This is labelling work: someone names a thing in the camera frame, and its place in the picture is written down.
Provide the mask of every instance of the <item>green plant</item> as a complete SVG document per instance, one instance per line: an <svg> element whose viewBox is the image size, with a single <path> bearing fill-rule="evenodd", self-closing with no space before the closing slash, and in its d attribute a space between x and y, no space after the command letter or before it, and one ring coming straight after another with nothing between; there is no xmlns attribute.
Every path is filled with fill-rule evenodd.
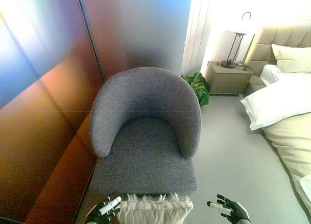
<svg viewBox="0 0 311 224"><path fill-rule="evenodd" d="M194 73L193 77L181 75L188 82L198 97L200 106L208 104L209 93L207 90L208 84L200 72Z"/></svg>

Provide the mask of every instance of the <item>beige headboard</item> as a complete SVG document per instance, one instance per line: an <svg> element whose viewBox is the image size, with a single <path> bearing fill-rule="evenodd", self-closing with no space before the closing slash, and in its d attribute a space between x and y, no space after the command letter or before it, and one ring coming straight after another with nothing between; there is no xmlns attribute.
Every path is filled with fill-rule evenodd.
<svg viewBox="0 0 311 224"><path fill-rule="evenodd" d="M276 64L271 44L289 47L311 47L311 26L265 26L255 35L245 59L253 74L260 76L267 64Z"/></svg>

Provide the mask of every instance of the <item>table lamp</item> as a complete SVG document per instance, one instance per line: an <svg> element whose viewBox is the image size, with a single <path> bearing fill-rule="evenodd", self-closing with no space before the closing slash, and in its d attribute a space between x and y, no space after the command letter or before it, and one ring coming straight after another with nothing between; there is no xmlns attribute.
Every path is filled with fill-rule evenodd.
<svg viewBox="0 0 311 224"><path fill-rule="evenodd" d="M244 16L246 14L249 14L249 18L244 18ZM251 13L245 12L239 21L235 21L234 24L230 24L230 26L227 27L228 31L232 31L235 33L235 38L234 38L234 41L232 43L231 50L229 52L227 60L224 60L221 62L221 65L223 67L230 68L230 69L235 68L237 66L237 64L234 62L234 60L235 60L235 57L236 57L238 50L240 48L241 42L243 40L243 36L245 34L256 34L256 33L260 32L259 28L256 27L250 19L251 19ZM229 57L231 55L231 52L232 52L232 49L233 49L233 46L234 46L234 43L235 43L237 37L241 37L241 39L240 39L239 45L235 51L234 57L231 60L231 59L229 59Z"/></svg>

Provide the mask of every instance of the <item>chair seat cushion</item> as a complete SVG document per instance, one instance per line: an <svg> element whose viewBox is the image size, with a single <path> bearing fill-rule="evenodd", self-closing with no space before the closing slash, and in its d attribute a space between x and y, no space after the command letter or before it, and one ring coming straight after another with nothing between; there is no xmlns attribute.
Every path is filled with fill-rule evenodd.
<svg viewBox="0 0 311 224"><path fill-rule="evenodd" d="M191 159L182 157L167 122L141 117L119 130L109 156L97 162L90 186L103 195L190 194L196 179Z"/></svg>

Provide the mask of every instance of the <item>white pillow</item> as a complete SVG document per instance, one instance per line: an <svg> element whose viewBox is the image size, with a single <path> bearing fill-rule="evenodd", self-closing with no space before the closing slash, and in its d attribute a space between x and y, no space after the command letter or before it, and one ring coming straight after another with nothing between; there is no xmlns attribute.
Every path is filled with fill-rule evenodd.
<svg viewBox="0 0 311 224"><path fill-rule="evenodd" d="M311 72L311 48L292 48L272 44L277 67L282 72Z"/></svg>
<svg viewBox="0 0 311 224"><path fill-rule="evenodd" d="M176 193L166 198L160 195L144 196L138 199L135 194L128 194L128 201L121 201L120 212L117 213L120 224L182 224L193 209L189 197L179 199Z"/></svg>
<svg viewBox="0 0 311 224"><path fill-rule="evenodd" d="M311 79L298 77L277 81L240 102L256 130L291 116L311 112Z"/></svg>

